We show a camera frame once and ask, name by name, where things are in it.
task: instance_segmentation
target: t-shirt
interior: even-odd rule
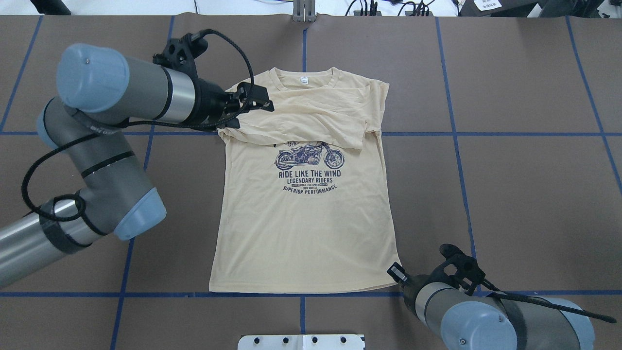
[[[331,68],[255,76],[274,112],[220,129],[225,195],[210,291],[393,285],[399,262],[381,128],[389,84]]]

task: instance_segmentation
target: white label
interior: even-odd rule
[[[475,6],[477,6],[480,11],[487,11],[501,7],[501,3],[499,0],[473,0]]]

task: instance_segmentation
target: blue tape line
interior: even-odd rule
[[[173,26],[175,24],[175,16],[171,16],[170,17],[170,24],[169,24],[169,36],[166,40],[170,40],[170,38],[173,37]]]
[[[202,131],[123,131],[125,136],[218,136],[218,133],[205,133]],[[37,136],[36,131],[2,131],[0,135],[6,136]],[[521,133],[504,131],[458,131],[456,135],[462,136],[508,136],[508,137],[601,137],[603,133]],[[604,133],[607,137],[620,137],[622,133]],[[453,136],[452,132],[445,131],[387,131],[383,136]]]
[[[302,71],[307,71],[307,30],[302,31]]]
[[[539,295],[622,295],[622,290],[519,290],[508,293]]]
[[[175,16],[171,16],[170,24],[169,24],[169,34],[168,34],[167,40],[169,40],[171,38],[171,35],[173,34],[174,25],[175,25]],[[147,171],[147,167],[149,165],[149,158],[151,157],[151,145],[153,144],[155,131],[156,131],[156,126],[152,125],[151,129],[149,130],[149,141],[147,142],[147,151],[145,152],[145,162],[142,167],[143,170],[145,171]],[[119,293],[119,303],[117,305],[117,313],[114,319],[113,336],[110,341],[110,350],[114,350],[116,347],[116,340],[119,334],[119,327],[121,325],[121,313],[123,312],[123,302],[124,302],[125,294],[126,294],[125,291],[128,286],[129,267],[132,262],[133,251],[134,251],[134,238],[129,240],[128,254],[125,259],[125,268],[123,270],[123,280],[121,282],[121,292]]]
[[[421,132],[383,132],[383,136],[453,136],[453,133],[447,132],[435,132],[435,131],[421,131]]]
[[[37,26],[35,27],[35,31],[34,33],[32,33],[32,38],[30,38],[30,44],[28,45],[28,50],[26,50],[24,61],[22,62],[22,66],[19,68],[17,79],[15,79],[15,84],[13,85],[13,91],[11,91],[9,102],[6,104],[6,109],[4,110],[2,121],[0,121],[0,131],[4,129],[4,125],[6,124],[6,119],[9,117],[9,111],[11,110],[13,99],[15,98],[15,94],[17,93],[17,87],[19,86],[19,82],[22,80],[22,74],[24,74],[24,70],[26,69],[26,63],[28,63],[28,57],[30,57],[30,53],[32,52],[32,46],[35,44],[35,39],[37,38],[37,33],[39,33],[39,28],[41,27],[42,21],[43,21],[43,16],[39,16],[39,20],[37,21]]]
[[[594,117],[596,118],[596,124],[598,125],[598,129],[600,130],[600,134],[603,138],[603,143],[605,144],[605,149],[607,150],[607,156],[609,157],[609,163],[611,163],[613,175],[615,176],[616,182],[618,183],[618,190],[620,191],[620,194],[622,194],[622,181],[620,181],[620,174],[618,173],[618,168],[616,167],[616,163],[613,160],[613,155],[611,153],[611,149],[609,148],[609,142],[607,142],[607,137],[605,136],[605,131],[603,129],[603,123],[600,121],[600,116],[598,115],[598,110],[596,109],[596,103],[594,103],[594,98],[592,97],[592,91],[590,90],[590,84],[588,84],[587,78],[585,76],[585,72],[583,71],[583,65],[581,64],[581,59],[579,58],[579,53],[577,51],[577,44],[575,43],[575,36],[574,34],[572,34],[572,26],[570,25],[569,16],[566,16],[566,25],[568,26],[568,34],[570,36],[570,43],[572,43],[572,50],[575,53],[575,59],[577,60],[577,65],[579,67],[579,73],[581,73],[581,79],[583,79],[583,84],[585,85],[585,91],[587,91],[587,97],[590,99],[592,111],[594,112]]]
[[[300,333],[307,334],[306,316],[305,316],[305,297],[300,297]]]
[[[125,268],[123,270],[123,280],[121,281],[121,291],[119,292],[119,302],[117,304],[117,312],[114,318],[113,336],[110,341],[110,350],[114,350],[116,347],[117,336],[119,335],[119,327],[121,325],[121,313],[123,312],[123,301],[125,288],[128,284],[129,263],[132,260],[132,249],[134,248],[134,239],[129,240],[128,254],[125,258]]]
[[[473,238],[473,227],[471,226],[471,211],[468,207],[468,198],[467,198],[467,187],[465,185],[464,173],[462,171],[462,160],[460,159],[460,147],[458,145],[458,133],[456,131],[456,122],[453,117],[453,105],[452,105],[452,96],[449,92],[449,79],[447,77],[447,66],[445,65],[445,54],[443,52],[443,39],[440,33],[440,22],[438,17],[434,17],[436,20],[436,34],[439,38],[439,51],[440,51],[440,63],[443,67],[443,79],[445,80],[445,94],[447,95],[447,106],[449,108],[449,120],[452,124],[452,133],[453,133],[453,148],[456,152],[456,162],[458,163],[458,176],[460,178],[460,189],[462,190],[462,202],[465,207],[466,212],[466,222],[468,224],[468,236],[471,240],[471,256],[477,259],[477,255],[475,253],[475,239]]]
[[[475,292],[476,296],[485,296],[490,291]],[[622,295],[622,290],[518,290],[508,293],[523,295]],[[114,292],[80,291],[0,291],[0,298],[117,298]],[[212,292],[126,292],[127,298],[401,298],[398,291],[360,291],[335,294],[269,294],[269,293],[212,293]]]
[[[155,125],[151,126],[151,131],[149,132],[149,141],[147,142],[147,151],[145,152],[145,163],[143,164],[143,170],[147,171],[147,166],[149,165],[149,158],[151,158],[151,145],[154,142],[154,131],[156,129]]]
[[[17,136],[37,136],[36,131],[2,131],[0,135],[17,135]]]
[[[1,298],[118,298],[114,292],[88,291],[0,291]]]

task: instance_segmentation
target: robotic arm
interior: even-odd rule
[[[404,290],[408,310],[449,350],[592,350],[595,335],[588,317],[616,323],[565,299],[504,293],[458,247],[443,244],[440,253],[446,261],[430,275],[410,276],[398,263],[387,273]],[[449,266],[456,269],[453,275],[445,271]],[[473,296],[478,285],[493,292]]]
[[[247,64],[251,83],[241,83],[230,93],[198,77],[194,59],[207,50],[207,34],[234,45]],[[22,184],[33,213],[0,229],[0,288],[111,232],[128,240],[164,219],[166,209],[157,189],[121,128],[239,128],[240,113],[274,110],[266,89],[254,84],[242,50],[217,31],[171,39],[153,61],[86,44],[74,44],[63,53],[57,70],[59,96],[37,119],[39,136],[55,151],[33,164]],[[130,122],[129,117],[149,121]],[[38,165],[61,151],[71,157],[86,187],[37,207],[28,197],[28,181]]]

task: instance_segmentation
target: light blue joint cap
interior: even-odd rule
[[[63,52],[56,73],[58,95],[69,107],[105,111],[121,99],[129,83],[128,62],[106,47],[73,44]]]
[[[508,318],[479,301],[464,301],[447,310],[440,334],[449,350],[516,350],[518,345]]]
[[[123,217],[114,229],[121,240],[132,239],[157,225],[166,217],[166,208],[154,187]]]
[[[37,117],[37,134],[39,135],[39,138],[49,148],[57,149],[58,145],[54,143],[54,141],[52,141],[52,139],[50,138],[50,135],[47,133],[47,130],[45,129],[45,111],[47,110],[47,107],[50,105],[50,102],[52,102],[52,100],[50,100],[45,105],[45,108],[41,111],[41,114],[39,114],[39,117]]]
[[[542,298],[553,304],[568,306],[569,308],[574,308],[578,310],[582,310],[578,307],[577,304],[572,301],[561,299],[561,298]],[[594,349],[594,340],[596,336],[594,335],[594,327],[592,326],[592,322],[587,316],[577,315],[575,313],[569,313],[566,311],[561,311],[562,314],[566,317],[570,325],[574,328],[575,334],[579,340],[579,345],[581,350],[593,350]]]

